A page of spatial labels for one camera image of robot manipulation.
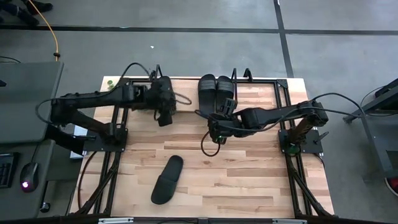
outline concrete floor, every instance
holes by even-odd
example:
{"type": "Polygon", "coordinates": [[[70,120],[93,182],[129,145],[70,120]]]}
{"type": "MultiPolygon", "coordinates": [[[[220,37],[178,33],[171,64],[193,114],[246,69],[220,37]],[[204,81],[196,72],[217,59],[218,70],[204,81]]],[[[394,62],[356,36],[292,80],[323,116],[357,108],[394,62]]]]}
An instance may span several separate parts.
{"type": "MultiPolygon", "coordinates": [[[[273,0],[47,1],[54,5],[54,10],[46,13],[47,19],[57,26],[280,27],[273,0]]],[[[394,0],[280,0],[280,8],[286,29],[398,30],[398,2],[394,0]]],[[[4,12],[0,15],[8,24],[19,23],[4,12]]],[[[238,73],[249,67],[256,77],[287,77],[280,35],[248,32],[57,31],[65,62],[58,94],[97,90],[103,76],[120,75],[134,61],[149,68],[159,63],[170,76],[229,75],[234,67],[238,73]]],[[[397,78],[398,35],[288,34],[286,39],[294,77],[304,78],[309,97],[335,91],[360,101],[370,90],[397,78]]],[[[44,62],[53,60],[53,52],[50,32],[0,30],[0,55],[44,62]]],[[[143,75],[138,68],[129,74],[143,75]]],[[[355,109],[333,96],[321,102],[335,110],[355,109]]],[[[323,147],[335,213],[344,218],[397,223],[398,198],[383,180],[371,184],[362,180],[362,175],[376,166],[362,124],[347,125],[342,116],[329,116],[330,122],[321,131],[330,132],[323,147]]],[[[51,215],[60,215],[74,182],[53,185],[48,196],[53,201],[51,215]]]]}

